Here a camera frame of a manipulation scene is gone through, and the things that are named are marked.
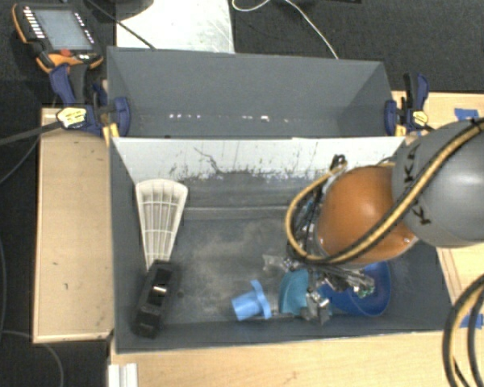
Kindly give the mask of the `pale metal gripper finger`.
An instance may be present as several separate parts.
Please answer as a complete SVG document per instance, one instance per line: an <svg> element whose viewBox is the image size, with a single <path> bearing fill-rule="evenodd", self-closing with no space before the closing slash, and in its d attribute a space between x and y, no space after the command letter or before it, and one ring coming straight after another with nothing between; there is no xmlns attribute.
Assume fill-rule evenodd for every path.
<svg viewBox="0 0 484 387"><path fill-rule="evenodd" d="M303 318L305 320L317 320L319 318L317 295L307 291L305 302L306 306L303 308Z"/></svg>
<svg viewBox="0 0 484 387"><path fill-rule="evenodd" d="M320 298L317 303L318 321L321 326L332 317L332 303L329 298Z"/></svg>

